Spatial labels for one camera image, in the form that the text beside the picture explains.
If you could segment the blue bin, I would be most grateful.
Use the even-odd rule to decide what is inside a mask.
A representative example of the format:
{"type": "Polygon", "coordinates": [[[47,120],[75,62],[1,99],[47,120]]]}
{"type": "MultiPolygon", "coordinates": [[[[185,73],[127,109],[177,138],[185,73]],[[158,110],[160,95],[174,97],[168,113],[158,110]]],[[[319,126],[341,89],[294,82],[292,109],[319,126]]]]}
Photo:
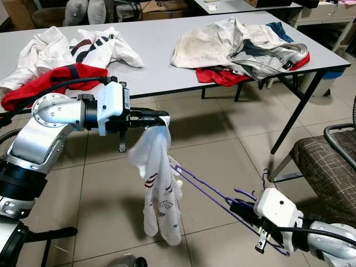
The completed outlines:
{"type": "Polygon", "coordinates": [[[322,79],[323,80],[334,80],[334,79],[337,79],[337,78],[340,78],[343,73],[345,73],[345,68],[339,68],[339,69],[336,69],[336,70],[330,70],[330,71],[326,71],[323,76],[322,76],[322,79]]]}

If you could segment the black tubular chair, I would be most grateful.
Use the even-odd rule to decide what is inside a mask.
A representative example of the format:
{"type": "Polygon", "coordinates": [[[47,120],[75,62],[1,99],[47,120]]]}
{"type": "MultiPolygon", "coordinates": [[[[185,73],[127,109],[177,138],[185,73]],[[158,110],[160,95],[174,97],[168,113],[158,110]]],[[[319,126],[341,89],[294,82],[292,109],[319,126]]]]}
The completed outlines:
{"type": "Polygon", "coordinates": [[[0,136],[0,144],[5,142],[5,140],[8,140],[11,137],[17,135],[20,131],[21,131],[21,129],[14,129],[14,130],[8,131],[7,133],[3,134],[2,136],[0,136]]]}

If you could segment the grey folding table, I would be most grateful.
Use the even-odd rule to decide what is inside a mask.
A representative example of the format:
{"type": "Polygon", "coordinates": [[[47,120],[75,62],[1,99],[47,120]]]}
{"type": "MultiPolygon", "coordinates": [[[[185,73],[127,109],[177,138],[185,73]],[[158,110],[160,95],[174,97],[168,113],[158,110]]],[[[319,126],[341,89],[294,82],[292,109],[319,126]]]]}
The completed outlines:
{"type": "MultiPolygon", "coordinates": [[[[114,28],[127,41],[145,63],[144,68],[132,68],[123,62],[112,63],[110,73],[127,82],[132,98],[157,97],[176,92],[208,89],[210,84],[197,81],[194,71],[176,68],[171,58],[180,36],[189,30],[229,18],[228,14],[194,16],[189,18],[163,19],[155,21],[135,21],[115,23],[114,28]]],[[[320,43],[313,41],[292,26],[284,26],[290,38],[303,43],[310,51],[310,61],[299,73],[318,76],[327,71],[343,70],[349,67],[348,61],[320,43]]],[[[276,152],[280,146],[290,146],[290,130],[304,127],[304,114],[312,115],[306,96],[293,96],[295,105],[285,107],[292,114],[278,114],[279,122],[268,125],[267,108],[249,105],[246,111],[235,116],[234,129],[239,137],[271,134],[270,150],[276,152]]]]}

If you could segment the brown stool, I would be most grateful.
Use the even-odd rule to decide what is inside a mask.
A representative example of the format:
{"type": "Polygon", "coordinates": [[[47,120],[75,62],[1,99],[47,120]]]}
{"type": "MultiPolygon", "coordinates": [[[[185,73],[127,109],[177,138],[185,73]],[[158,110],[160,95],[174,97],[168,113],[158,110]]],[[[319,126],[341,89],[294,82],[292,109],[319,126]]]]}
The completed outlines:
{"type": "Polygon", "coordinates": [[[35,28],[62,27],[65,18],[65,7],[41,8],[33,12],[31,20],[35,28]]]}

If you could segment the white jacket striped print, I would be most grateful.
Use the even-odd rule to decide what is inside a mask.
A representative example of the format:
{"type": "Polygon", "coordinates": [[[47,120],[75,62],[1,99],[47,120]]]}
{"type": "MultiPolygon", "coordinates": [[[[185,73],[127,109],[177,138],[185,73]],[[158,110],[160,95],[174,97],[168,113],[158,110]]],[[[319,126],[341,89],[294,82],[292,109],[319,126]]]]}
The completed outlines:
{"type": "Polygon", "coordinates": [[[69,41],[56,26],[36,34],[19,53],[15,71],[0,81],[2,92],[16,91],[52,69],[74,63],[104,69],[118,61],[133,68],[145,66],[139,54],[112,26],[104,31],[78,29],[78,34],[79,39],[69,41]]]}

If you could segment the cardboard box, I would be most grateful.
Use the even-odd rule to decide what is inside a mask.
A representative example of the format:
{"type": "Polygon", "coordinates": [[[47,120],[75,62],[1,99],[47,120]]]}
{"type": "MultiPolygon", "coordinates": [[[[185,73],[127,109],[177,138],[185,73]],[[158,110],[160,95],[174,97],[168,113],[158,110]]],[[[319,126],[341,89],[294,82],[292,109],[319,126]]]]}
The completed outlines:
{"type": "Polygon", "coordinates": [[[189,11],[185,0],[149,0],[141,3],[141,20],[180,18],[189,11]]]}
{"type": "Polygon", "coordinates": [[[10,17],[11,23],[18,30],[34,29],[32,15],[36,11],[33,0],[1,0],[10,17]]]}

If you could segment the grey robot left leg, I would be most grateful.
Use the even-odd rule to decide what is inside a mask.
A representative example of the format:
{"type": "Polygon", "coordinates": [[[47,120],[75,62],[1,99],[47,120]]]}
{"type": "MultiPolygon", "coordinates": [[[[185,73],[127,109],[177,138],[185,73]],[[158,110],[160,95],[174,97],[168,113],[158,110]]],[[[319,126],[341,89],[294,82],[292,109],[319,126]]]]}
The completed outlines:
{"type": "Polygon", "coordinates": [[[143,257],[125,254],[111,260],[105,267],[148,267],[148,263],[143,257]]]}

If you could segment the red garment black patch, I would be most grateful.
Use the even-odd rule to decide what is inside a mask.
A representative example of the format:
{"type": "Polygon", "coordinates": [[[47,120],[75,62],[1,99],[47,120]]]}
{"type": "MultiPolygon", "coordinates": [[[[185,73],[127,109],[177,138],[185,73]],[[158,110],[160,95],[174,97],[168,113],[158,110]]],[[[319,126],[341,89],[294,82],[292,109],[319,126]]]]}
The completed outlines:
{"type": "Polygon", "coordinates": [[[9,92],[2,98],[0,105],[10,112],[25,100],[61,82],[73,81],[78,78],[102,77],[107,76],[107,74],[108,71],[105,68],[97,68],[83,63],[58,67],[42,74],[33,81],[26,82],[19,89],[9,92]]]}

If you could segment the brown plaid chair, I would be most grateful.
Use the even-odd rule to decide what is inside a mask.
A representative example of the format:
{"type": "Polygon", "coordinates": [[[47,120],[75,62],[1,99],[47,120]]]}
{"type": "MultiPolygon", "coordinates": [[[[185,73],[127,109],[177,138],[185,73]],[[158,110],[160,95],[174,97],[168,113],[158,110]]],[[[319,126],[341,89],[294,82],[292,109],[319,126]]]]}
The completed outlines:
{"type": "Polygon", "coordinates": [[[326,217],[335,223],[356,228],[356,124],[331,125],[323,134],[298,140],[277,167],[270,170],[268,180],[292,180],[295,175],[279,173],[294,162],[321,200],[326,217]]]}

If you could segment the blue garment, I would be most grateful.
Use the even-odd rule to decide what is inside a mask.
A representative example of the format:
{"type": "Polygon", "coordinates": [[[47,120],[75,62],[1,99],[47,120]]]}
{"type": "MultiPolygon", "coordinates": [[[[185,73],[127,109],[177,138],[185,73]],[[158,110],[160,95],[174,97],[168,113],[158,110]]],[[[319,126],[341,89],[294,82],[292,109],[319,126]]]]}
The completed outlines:
{"type": "Polygon", "coordinates": [[[275,21],[272,23],[268,23],[266,25],[267,27],[270,27],[275,34],[281,38],[283,41],[287,42],[287,43],[293,43],[293,39],[290,38],[290,36],[288,36],[287,33],[285,33],[284,29],[283,29],[283,25],[280,21],[275,21]]]}

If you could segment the grey side table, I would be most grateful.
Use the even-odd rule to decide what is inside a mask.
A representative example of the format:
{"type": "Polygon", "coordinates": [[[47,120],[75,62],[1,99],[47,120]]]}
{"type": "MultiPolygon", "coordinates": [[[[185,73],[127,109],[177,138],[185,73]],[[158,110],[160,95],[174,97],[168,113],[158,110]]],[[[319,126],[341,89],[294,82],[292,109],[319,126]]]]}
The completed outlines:
{"type": "Polygon", "coordinates": [[[249,11],[285,11],[280,18],[287,18],[292,26],[304,26],[323,23],[349,23],[356,20],[356,3],[319,2],[315,8],[302,7],[292,3],[285,7],[252,7],[244,0],[185,0],[191,7],[197,7],[207,14],[228,14],[249,11]],[[209,11],[209,4],[217,5],[217,11],[209,11]]]}

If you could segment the purple plastic hanger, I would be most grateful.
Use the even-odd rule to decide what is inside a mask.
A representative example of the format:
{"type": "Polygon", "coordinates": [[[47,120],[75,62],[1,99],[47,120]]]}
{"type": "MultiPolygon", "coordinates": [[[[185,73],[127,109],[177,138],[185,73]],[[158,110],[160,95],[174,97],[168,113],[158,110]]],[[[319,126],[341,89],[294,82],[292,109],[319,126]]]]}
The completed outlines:
{"type": "MultiPolygon", "coordinates": [[[[242,200],[239,198],[236,199],[234,197],[228,197],[225,194],[221,193],[221,191],[219,191],[217,188],[212,186],[207,181],[204,181],[204,180],[201,180],[200,178],[198,178],[198,176],[194,175],[191,171],[189,171],[188,169],[181,166],[180,163],[178,163],[174,159],[170,159],[170,166],[171,166],[171,168],[173,168],[173,170],[175,171],[175,173],[177,175],[180,175],[183,178],[185,178],[186,181],[188,181],[195,188],[199,189],[199,191],[201,191],[201,193],[203,193],[205,196],[207,196],[209,199],[211,199],[211,201],[213,201],[218,207],[220,207],[221,209],[226,211],[227,214],[229,214],[228,209],[230,208],[230,206],[228,204],[229,200],[242,200]]],[[[258,200],[256,198],[256,196],[254,196],[254,194],[247,193],[246,191],[242,191],[241,189],[237,189],[237,188],[235,188],[234,191],[236,191],[248,198],[247,201],[242,200],[244,202],[244,205],[247,205],[250,208],[254,208],[254,206],[258,200]]],[[[249,229],[249,231],[253,232],[253,234],[257,235],[257,237],[259,238],[257,227],[254,227],[254,226],[248,224],[242,218],[236,219],[236,220],[239,223],[241,223],[242,225],[246,226],[247,229],[249,229]]],[[[283,247],[280,246],[280,244],[278,244],[276,241],[274,241],[274,238],[272,236],[269,236],[269,239],[268,239],[268,242],[267,242],[267,245],[265,246],[265,248],[267,246],[271,246],[275,251],[279,252],[283,256],[291,255],[291,253],[287,255],[285,253],[283,247]]]]}

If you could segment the cream garment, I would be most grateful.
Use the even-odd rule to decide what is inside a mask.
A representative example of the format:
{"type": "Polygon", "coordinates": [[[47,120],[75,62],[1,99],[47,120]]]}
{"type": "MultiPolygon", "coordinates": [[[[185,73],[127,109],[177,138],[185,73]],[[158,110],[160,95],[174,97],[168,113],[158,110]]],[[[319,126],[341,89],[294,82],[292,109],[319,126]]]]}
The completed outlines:
{"type": "Polygon", "coordinates": [[[180,36],[171,64],[178,68],[229,66],[248,35],[236,17],[191,29],[180,36]]]}

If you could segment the white t-shirt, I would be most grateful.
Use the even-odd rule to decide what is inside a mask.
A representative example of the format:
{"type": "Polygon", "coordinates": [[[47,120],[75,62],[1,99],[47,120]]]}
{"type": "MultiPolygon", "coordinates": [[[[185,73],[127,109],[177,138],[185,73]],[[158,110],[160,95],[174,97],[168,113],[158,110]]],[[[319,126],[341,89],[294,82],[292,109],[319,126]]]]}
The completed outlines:
{"type": "Polygon", "coordinates": [[[175,177],[167,153],[171,137],[168,127],[148,127],[128,157],[138,168],[145,191],[144,232],[147,236],[161,234],[170,246],[181,244],[181,199],[182,181],[175,177]]]}

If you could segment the white denim garment black stitching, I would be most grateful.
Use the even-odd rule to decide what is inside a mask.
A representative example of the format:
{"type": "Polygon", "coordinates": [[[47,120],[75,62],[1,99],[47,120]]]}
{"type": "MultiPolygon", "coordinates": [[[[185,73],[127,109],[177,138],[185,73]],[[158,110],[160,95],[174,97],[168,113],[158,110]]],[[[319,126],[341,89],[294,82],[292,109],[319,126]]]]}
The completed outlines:
{"type": "Polygon", "coordinates": [[[296,43],[294,40],[293,43],[283,41],[266,24],[243,23],[243,25],[248,35],[242,49],[231,57],[232,66],[236,67],[242,74],[245,73],[245,68],[241,66],[244,60],[266,63],[269,57],[275,57],[278,60],[285,61],[291,56],[309,52],[308,47],[303,43],[296,43]]]}

